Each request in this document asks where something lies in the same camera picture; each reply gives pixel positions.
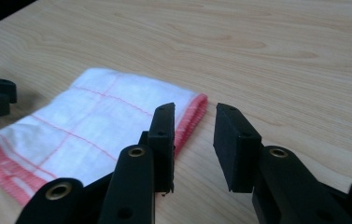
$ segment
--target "red border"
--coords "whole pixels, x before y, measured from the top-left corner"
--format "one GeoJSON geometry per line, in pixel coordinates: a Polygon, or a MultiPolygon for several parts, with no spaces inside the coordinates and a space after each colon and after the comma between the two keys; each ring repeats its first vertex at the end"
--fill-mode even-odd
{"type": "Polygon", "coordinates": [[[184,116],[176,128],[175,156],[178,155],[178,153],[181,151],[181,148],[190,138],[190,135],[192,134],[196,125],[198,125],[199,121],[203,118],[206,109],[207,96],[204,94],[199,94],[196,96],[188,106],[184,116]]]}

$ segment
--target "white towel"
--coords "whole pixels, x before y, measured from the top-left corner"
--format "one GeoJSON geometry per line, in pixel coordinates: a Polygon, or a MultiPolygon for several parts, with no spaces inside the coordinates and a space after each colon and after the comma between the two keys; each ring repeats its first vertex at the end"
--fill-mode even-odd
{"type": "Polygon", "coordinates": [[[155,108],[172,102],[177,154],[204,115],[206,95],[89,69],[49,105],[0,130],[0,186],[22,205],[55,178],[76,178],[86,186],[111,173],[120,151],[149,129],[155,108]]]}

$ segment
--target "wooden table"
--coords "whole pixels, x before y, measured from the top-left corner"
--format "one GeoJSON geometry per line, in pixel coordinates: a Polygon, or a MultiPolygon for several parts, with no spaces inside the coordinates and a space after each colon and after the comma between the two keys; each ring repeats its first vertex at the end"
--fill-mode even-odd
{"type": "MultiPolygon", "coordinates": [[[[209,97],[176,160],[175,193],[157,197],[157,223],[258,222],[251,195],[227,191],[212,147],[218,102],[319,181],[352,183],[352,1],[37,1],[0,22],[0,77],[20,99],[0,128],[96,66],[209,97]]],[[[0,223],[20,211],[0,189],[0,223]]]]}

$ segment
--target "folded cloth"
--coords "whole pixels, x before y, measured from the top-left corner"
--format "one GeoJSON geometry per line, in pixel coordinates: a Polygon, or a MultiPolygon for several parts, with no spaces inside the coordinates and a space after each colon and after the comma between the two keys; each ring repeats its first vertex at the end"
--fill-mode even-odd
{"type": "Polygon", "coordinates": [[[207,97],[156,79],[92,68],[34,114],[0,130],[0,186],[25,205],[59,177],[85,186],[113,172],[155,108],[176,104],[176,154],[203,117],[207,97]]]}

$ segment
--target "wood grain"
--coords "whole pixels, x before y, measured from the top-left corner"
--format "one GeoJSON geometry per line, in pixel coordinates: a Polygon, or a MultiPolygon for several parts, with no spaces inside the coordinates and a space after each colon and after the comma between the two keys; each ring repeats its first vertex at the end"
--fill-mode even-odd
{"type": "MultiPolygon", "coordinates": [[[[20,99],[0,128],[95,66],[209,97],[177,158],[175,193],[157,197],[157,223],[258,222],[251,195],[227,191],[212,148],[218,102],[318,180],[342,191],[352,183],[352,1],[37,1],[0,22],[0,77],[20,99]]],[[[20,211],[0,190],[0,223],[20,211]]]]}

